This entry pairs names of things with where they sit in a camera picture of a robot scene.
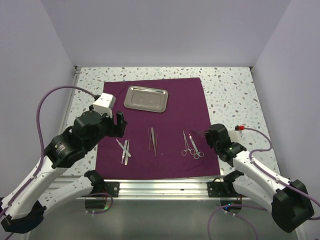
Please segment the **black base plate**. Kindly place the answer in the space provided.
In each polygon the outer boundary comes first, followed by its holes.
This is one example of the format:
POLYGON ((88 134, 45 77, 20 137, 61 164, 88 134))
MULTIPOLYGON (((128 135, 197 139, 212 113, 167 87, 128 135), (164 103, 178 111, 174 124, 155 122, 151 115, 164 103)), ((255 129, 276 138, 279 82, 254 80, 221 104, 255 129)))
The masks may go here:
POLYGON ((245 195, 235 190, 233 183, 224 181, 209 181, 206 183, 209 198, 237 198, 245 195))
POLYGON ((120 183, 118 181, 105 181, 102 192, 117 198, 120 192, 120 183))

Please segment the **purple cloth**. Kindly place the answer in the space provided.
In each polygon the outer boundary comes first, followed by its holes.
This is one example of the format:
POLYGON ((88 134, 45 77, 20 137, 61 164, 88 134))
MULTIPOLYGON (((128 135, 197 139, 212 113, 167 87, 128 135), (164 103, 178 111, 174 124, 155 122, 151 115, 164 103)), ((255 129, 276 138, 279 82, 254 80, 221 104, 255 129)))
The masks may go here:
POLYGON ((191 130, 207 130, 210 116, 200 78, 178 78, 106 82, 103 91, 115 96, 115 111, 124 113, 127 121, 123 138, 105 137, 98 143, 95 169, 105 179, 155 180, 216 176, 220 174, 218 157, 205 137, 191 130), (166 109, 162 113, 129 109, 124 100, 130 86, 149 87, 168 91, 166 109), (149 150, 148 129, 158 134, 156 156, 154 145, 149 150), (194 149, 192 136, 204 157, 194 159, 185 149, 183 131, 188 145, 194 149), (125 152, 117 140, 127 147, 131 157, 125 165, 125 152))

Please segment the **steel instrument tray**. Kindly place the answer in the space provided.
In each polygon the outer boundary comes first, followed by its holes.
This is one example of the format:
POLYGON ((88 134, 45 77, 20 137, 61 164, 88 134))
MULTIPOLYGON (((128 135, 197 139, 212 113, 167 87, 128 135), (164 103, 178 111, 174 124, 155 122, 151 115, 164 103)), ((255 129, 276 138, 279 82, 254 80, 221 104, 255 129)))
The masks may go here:
POLYGON ((128 109, 163 113, 166 110, 169 92, 164 89, 132 85, 124 98, 124 106, 128 109))

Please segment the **steel hemostat clamp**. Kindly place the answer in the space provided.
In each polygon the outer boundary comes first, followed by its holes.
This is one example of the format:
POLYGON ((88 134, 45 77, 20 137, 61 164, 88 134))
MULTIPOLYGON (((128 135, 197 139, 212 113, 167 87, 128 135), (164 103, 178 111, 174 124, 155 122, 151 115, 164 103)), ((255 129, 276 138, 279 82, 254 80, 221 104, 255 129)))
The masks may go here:
POLYGON ((189 144, 188 144, 188 141, 187 141, 187 137, 186 137, 185 131, 183 130, 182 133, 183 133, 183 139, 184 139, 185 149, 181 151, 181 155, 182 155, 182 156, 186 156, 188 153, 190 153, 191 155, 194 155, 194 154, 195 154, 195 150, 194 150, 194 149, 191 149, 191 148, 189 147, 189 144))

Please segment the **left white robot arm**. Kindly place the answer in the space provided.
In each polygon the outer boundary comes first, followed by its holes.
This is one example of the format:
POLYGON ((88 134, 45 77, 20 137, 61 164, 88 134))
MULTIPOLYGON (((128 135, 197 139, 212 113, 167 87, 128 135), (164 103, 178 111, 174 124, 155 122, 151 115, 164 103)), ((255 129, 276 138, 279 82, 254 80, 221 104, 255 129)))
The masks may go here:
POLYGON ((0 200, 3 230, 25 234, 35 229, 50 211, 82 196, 104 194, 105 182, 95 170, 88 170, 72 184, 53 192, 45 190, 74 163, 83 159, 105 137, 124 136, 127 121, 121 111, 116 119, 90 110, 72 126, 52 139, 40 159, 17 190, 0 200))

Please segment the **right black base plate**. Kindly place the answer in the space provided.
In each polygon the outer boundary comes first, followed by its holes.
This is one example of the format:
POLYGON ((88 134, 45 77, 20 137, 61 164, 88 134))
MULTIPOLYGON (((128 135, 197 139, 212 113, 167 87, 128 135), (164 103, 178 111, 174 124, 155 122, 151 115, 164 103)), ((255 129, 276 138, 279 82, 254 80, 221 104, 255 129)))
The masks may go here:
POLYGON ((209 198, 237 198, 245 195, 235 190, 233 183, 224 181, 209 181, 206 183, 209 198))

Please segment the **steel needle holder clamp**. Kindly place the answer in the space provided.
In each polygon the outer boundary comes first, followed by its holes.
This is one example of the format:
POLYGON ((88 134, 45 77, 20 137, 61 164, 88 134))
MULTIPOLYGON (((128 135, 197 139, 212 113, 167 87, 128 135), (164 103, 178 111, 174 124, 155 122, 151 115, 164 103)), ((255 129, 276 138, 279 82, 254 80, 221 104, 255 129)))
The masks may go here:
POLYGON ((189 139, 190 139, 190 142, 193 146, 194 153, 192 155, 193 155, 194 159, 203 158, 205 156, 205 154, 202 151, 198 150, 197 145, 191 135, 189 135, 189 139))

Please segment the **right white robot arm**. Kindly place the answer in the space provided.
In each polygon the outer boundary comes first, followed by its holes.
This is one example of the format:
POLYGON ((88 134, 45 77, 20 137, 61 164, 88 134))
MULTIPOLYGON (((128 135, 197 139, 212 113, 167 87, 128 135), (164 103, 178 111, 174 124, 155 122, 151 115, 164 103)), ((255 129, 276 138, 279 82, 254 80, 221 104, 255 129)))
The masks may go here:
POLYGON ((253 150, 233 141, 223 124, 211 125, 204 136, 218 157, 234 168, 222 181, 207 183, 209 197, 248 197, 268 211, 286 233, 306 221, 318 220, 312 204, 319 202, 309 196, 300 180, 290 180, 266 167, 254 158, 253 150))

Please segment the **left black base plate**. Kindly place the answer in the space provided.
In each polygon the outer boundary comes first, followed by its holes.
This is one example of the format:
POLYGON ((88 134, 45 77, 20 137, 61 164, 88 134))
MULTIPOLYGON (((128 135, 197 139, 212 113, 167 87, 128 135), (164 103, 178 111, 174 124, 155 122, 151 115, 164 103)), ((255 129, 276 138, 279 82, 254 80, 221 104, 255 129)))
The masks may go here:
POLYGON ((102 192, 117 198, 120 192, 120 183, 118 181, 105 181, 102 192))

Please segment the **pointed steel tweezers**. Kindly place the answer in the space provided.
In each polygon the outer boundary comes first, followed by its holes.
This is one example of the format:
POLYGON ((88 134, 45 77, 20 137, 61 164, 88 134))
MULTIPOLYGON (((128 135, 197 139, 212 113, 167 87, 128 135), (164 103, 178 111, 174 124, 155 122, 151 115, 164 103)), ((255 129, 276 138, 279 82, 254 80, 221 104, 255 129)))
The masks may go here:
POLYGON ((153 138, 153 149, 154 149, 154 156, 157 155, 157 144, 158 144, 158 134, 156 134, 153 138))
POLYGON ((154 135, 153 127, 148 129, 148 139, 149 139, 149 150, 151 150, 151 146, 155 144, 155 135, 154 135))

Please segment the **steel serrated forceps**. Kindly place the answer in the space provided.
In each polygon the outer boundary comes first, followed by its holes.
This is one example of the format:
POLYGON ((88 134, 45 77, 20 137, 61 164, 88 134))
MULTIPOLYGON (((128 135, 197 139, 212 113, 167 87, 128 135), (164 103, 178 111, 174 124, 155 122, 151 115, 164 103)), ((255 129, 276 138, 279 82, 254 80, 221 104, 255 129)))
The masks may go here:
POLYGON ((116 141, 119 144, 119 146, 121 147, 121 149, 128 155, 128 157, 131 157, 132 155, 130 154, 128 148, 125 147, 124 145, 122 145, 119 140, 116 140, 116 141))

